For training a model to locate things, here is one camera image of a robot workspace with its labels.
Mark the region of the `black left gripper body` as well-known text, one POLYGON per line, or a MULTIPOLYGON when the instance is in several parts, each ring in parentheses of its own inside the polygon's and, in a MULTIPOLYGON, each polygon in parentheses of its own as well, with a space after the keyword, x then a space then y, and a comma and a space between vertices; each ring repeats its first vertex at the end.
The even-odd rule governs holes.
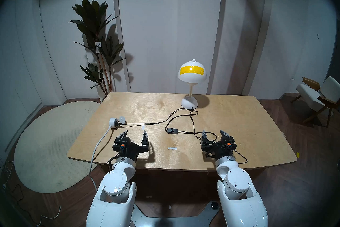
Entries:
POLYGON ((148 136, 143 137, 141 144, 142 145, 137 145, 131 142, 131 139, 127 136, 123 136, 122 138, 117 137, 112 149, 115 152, 119 152, 118 157, 129 158, 133 161, 137 161, 140 153, 149 152, 148 136))

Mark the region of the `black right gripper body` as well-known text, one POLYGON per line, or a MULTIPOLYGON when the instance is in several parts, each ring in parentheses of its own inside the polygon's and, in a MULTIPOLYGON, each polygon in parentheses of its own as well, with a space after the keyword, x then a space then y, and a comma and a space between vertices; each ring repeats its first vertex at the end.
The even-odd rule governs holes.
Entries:
POLYGON ((207 138, 201 138, 201 150, 205 152, 206 158, 218 160, 222 157, 231 157, 237 145, 232 136, 222 136, 220 141, 215 143, 207 138))

